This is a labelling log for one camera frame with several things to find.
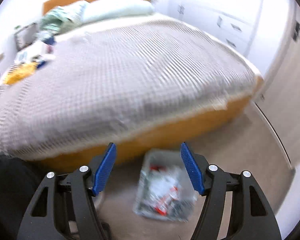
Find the silver bolt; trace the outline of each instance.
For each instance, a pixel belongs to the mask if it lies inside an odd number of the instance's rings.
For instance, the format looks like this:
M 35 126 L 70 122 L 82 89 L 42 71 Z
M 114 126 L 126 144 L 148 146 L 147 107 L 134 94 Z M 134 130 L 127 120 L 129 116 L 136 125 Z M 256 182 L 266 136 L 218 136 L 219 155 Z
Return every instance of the silver bolt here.
M 86 165 L 84 165 L 84 166 L 81 166 L 81 167 L 80 167 L 79 171 L 81 171 L 81 172 L 86 172 L 88 169 L 89 169 L 89 167 L 86 166 Z
M 48 178 L 48 179 L 51 179 L 51 178 L 53 178 L 53 177 L 54 177 L 54 172 L 52 172 L 52 171 L 48 172 L 47 178 Z
M 209 166 L 210 171 L 216 171 L 217 169 L 218 169 L 218 167 L 216 165 L 212 164 L 212 165 Z
M 243 175 L 248 178 L 251 176 L 251 173 L 249 171 L 244 171 Z

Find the yellow clothing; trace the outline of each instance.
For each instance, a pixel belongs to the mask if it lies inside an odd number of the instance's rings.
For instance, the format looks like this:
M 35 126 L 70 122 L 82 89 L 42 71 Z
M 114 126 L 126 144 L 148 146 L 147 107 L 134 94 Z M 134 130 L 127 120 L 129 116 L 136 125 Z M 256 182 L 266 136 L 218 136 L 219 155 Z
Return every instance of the yellow clothing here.
M 37 69 L 37 62 L 31 62 L 27 64 L 22 64 L 13 72 L 9 73 L 7 77 L 4 79 L 3 83 L 7 85 L 12 85 L 24 78 L 31 76 Z

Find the white pillow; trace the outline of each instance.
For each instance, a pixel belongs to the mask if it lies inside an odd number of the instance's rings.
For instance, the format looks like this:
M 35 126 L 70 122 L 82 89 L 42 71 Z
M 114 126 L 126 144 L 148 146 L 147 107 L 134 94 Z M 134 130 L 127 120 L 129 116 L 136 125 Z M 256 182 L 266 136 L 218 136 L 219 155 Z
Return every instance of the white pillow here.
M 96 0 L 85 7 L 81 22 L 85 24 L 122 16 L 148 15 L 153 12 L 154 7 L 146 0 Z

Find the mattress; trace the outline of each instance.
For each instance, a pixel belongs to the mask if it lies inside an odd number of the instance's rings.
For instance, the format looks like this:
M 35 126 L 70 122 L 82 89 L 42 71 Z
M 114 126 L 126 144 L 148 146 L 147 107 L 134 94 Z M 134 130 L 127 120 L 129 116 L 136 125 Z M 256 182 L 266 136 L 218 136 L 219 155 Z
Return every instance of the mattress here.
M 160 14 L 90 24 L 56 41 L 55 62 L 0 84 L 0 153 L 40 160 L 120 142 L 225 108 L 251 95 L 260 76 L 216 38 Z

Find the blue rubber fingertip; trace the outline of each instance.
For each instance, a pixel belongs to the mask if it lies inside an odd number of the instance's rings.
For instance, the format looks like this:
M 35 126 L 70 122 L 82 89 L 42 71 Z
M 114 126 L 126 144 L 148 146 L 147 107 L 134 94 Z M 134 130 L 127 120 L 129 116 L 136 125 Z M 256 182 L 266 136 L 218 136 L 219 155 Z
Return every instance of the blue rubber fingertip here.
M 181 144 L 180 152 L 194 190 L 198 191 L 199 194 L 202 195 L 204 193 L 202 173 L 186 143 Z
M 98 195 L 99 192 L 103 191 L 103 189 L 105 188 L 106 182 L 109 178 L 116 157 L 117 157 L 117 148 L 113 143 L 109 147 L 105 157 L 103 158 L 99 168 L 95 173 L 94 185 L 92 187 L 92 192 L 94 193 L 95 196 Z

